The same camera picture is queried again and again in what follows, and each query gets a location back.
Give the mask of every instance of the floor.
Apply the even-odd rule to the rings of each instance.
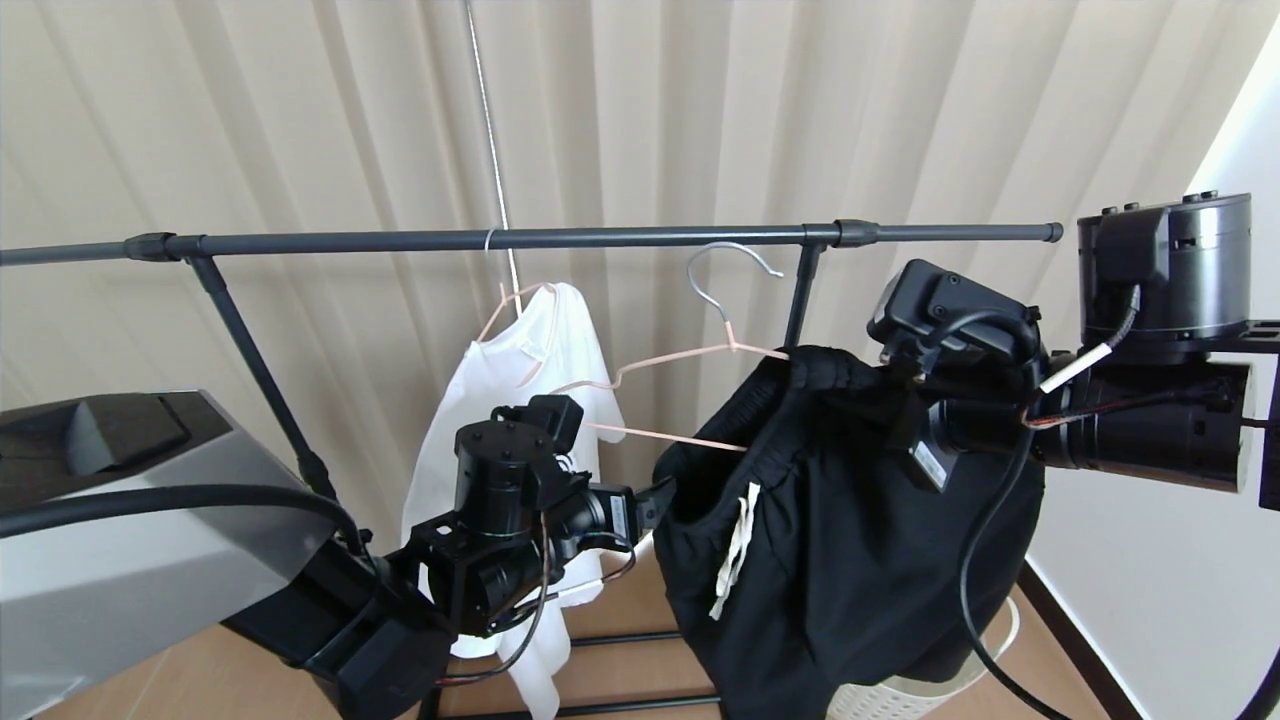
[[[1001,665],[1029,691],[1076,720],[1106,714],[1068,661],[1029,603],[1015,592],[1023,624]],[[605,588],[591,605],[568,611],[575,637],[668,630],[675,628],[662,596],[662,579],[650,560]],[[993,637],[1004,637],[1009,619],[997,618]],[[460,664],[483,667],[485,661]],[[573,651],[556,678],[566,705],[640,700],[713,692],[689,648],[678,641],[586,647]],[[506,676],[447,691],[444,716],[518,710]],[[221,626],[177,644],[161,655],[40,715],[40,720],[326,720],[337,717],[305,673],[289,670],[274,656]],[[596,715],[611,720],[719,720],[716,706]],[[1021,720],[1037,717],[987,676],[931,720]]]

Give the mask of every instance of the laundry basket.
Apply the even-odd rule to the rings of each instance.
[[[1021,625],[1014,598],[1010,597],[1006,602],[1011,616],[1009,635],[992,652],[992,657],[1000,657],[1014,644]],[[946,683],[893,676],[874,687],[841,685],[827,706],[827,720],[916,720],[968,689],[986,674],[982,660],[970,652],[956,676]]]

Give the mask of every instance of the baseboard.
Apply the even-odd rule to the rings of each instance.
[[[1036,614],[1048,625],[1057,644],[1062,646],[1071,665],[1075,665],[1107,715],[1116,720],[1143,720],[1142,712],[1134,707],[1120,682],[1029,564],[1024,564],[1021,573],[1018,574],[1018,587],[1036,609]]]

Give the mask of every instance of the hanger hook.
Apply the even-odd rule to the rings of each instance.
[[[724,306],[721,305],[719,301],[717,301],[714,297],[708,295],[707,291],[703,290],[701,286],[698,284],[698,281],[694,278],[694,260],[696,260],[704,252],[709,250],[716,250],[717,247],[732,247],[733,250],[746,252],[748,255],[751,256],[753,260],[755,260],[755,264],[759,265],[760,269],[764,270],[765,273],[769,273],[776,278],[783,278],[786,275],[782,274],[780,270],[774,270],[773,266],[764,260],[764,258],[760,258],[759,252],[739,242],[721,240],[717,242],[708,242],[707,245],[699,247],[698,251],[695,251],[692,255],[689,256],[689,263],[685,264],[685,273],[689,275],[689,287],[694,288],[694,292],[696,292],[699,297],[709,302],[710,306],[714,307],[716,311],[721,314],[721,319],[727,323],[728,313],[724,310]]]

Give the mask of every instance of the white t-shirt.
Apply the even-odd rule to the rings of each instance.
[[[467,347],[422,441],[404,501],[402,541],[408,539],[413,525],[453,510],[458,466],[453,438],[458,428],[488,420],[494,407],[525,405],[535,395],[576,380],[611,382],[586,301],[571,284],[556,283],[554,287],[554,292],[545,287],[539,290],[524,314],[493,340]],[[568,395],[582,406],[584,421],[622,427],[622,414],[612,391],[580,387]],[[622,433],[582,427],[570,454],[572,469],[588,470],[593,480],[599,480],[596,441],[618,442],[622,437]],[[420,578],[421,591],[430,596],[425,569]],[[598,578],[599,551],[586,551],[564,566],[564,578],[552,585],[552,591]],[[535,720],[554,717],[559,710],[552,675],[568,660],[570,647],[561,607],[590,602],[599,592],[595,588],[548,601],[534,642],[512,666],[512,679]],[[497,652],[506,659],[524,642],[527,632],[526,621],[492,638],[462,635],[453,644],[453,655],[484,657]]]

